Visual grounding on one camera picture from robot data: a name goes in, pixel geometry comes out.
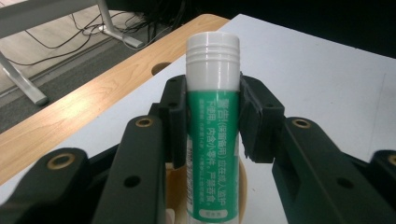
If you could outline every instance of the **white desk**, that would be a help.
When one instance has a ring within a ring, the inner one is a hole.
[[[286,107],[287,117],[312,119],[346,153],[368,161],[396,149],[396,60],[239,15],[221,29],[241,40],[241,69],[260,79]],[[129,119],[146,115],[165,81],[185,73],[185,57],[62,142],[89,156],[116,145]],[[287,223],[271,164],[240,155],[247,169],[244,223]],[[26,170],[0,187],[0,203]]]

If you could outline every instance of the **metal frame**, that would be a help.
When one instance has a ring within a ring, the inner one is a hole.
[[[20,31],[53,21],[62,16],[82,10],[94,5],[99,6],[103,15],[106,30],[105,34],[122,40],[122,33],[114,29],[106,0],[30,0],[8,7],[0,8],[0,38],[16,34]],[[142,42],[127,36],[128,44],[139,48]],[[0,64],[8,77],[32,100],[36,105],[44,105],[48,97],[44,95],[29,79],[24,77],[0,51]]]

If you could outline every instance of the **mounting hole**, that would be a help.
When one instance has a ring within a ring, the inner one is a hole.
[[[140,177],[137,175],[129,176],[124,180],[124,186],[129,189],[136,187],[137,185],[139,185],[139,183],[140,183]]]
[[[353,189],[354,187],[352,182],[350,182],[350,180],[343,177],[337,178],[337,184],[346,189]]]
[[[175,107],[175,106],[177,106],[177,103],[169,103],[168,104],[170,107]]]
[[[151,68],[151,74],[153,76],[157,75],[161,72],[165,67],[167,67],[171,63],[157,63]]]
[[[59,170],[73,163],[75,159],[76,156],[71,153],[62,153],[52,157],[47,163],[47,167],[50,170]]]
[[[152,124],[153,122],[154,122],[154,121],[153,121],[152,119],[148,119],[148,118],[139,119],[139,120],[136,122],[136,126],[137,126],[137,127],[140,127],[140,128],[146,128],[146,127],[151,126],[151,124]]]
[[[388,161],[390,162],[390,164],[396,166],[396,155],[388,156]]]
[[[311,123],[304,119],[294,119],[292,123],[299,128],[309,129],[311,127]]]

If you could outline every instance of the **table leg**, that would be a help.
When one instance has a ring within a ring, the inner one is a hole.
[[[108,12],[108,7],[106,4],[106,0],[96,0],[100,13],[102,14],[103,21],[105,23],[103,32],[107,35],[113,36],[114,38],[124,41],[128,45],[133,46],[134,48],[142,48],[144,46],[143,42],[140,40],[134,39],[128,35],[123,36],[123,33],[116,30],[113,22],[111,21],[110,13]]]
[[[3,65],[7,76],[29,97],[35,105],[44,105],[48,102],[48,97],[44,95],[29,79],[24,77],[12,66],[4,54],[0,51],[0,64]]]

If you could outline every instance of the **dark carpet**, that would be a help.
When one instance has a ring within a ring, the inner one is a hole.
[[[159,34],[157,39],[167,33],[169,33],[168,30]],[[147,28],[143,28],[130,36],[147,42]],[[1,106],[0,133],[29,118],[34,113],[66,96],[69,92],[101,75],[117,63],[137,53],[137,50],[127,48],[121,41],[116,39],[108,39],[98,45],[100,46],[95,46],[73,59],[67,60],[67,63],[58,65],[57,68],[52,68],[50,72],[47,71],[48,73],[52,73],[52,76],[53,73],[60,73],[56,74],[54,79],[38,86],[49,97],[49,103],[47,105],[37,106],[27,96],[22,95],[12,102]]]

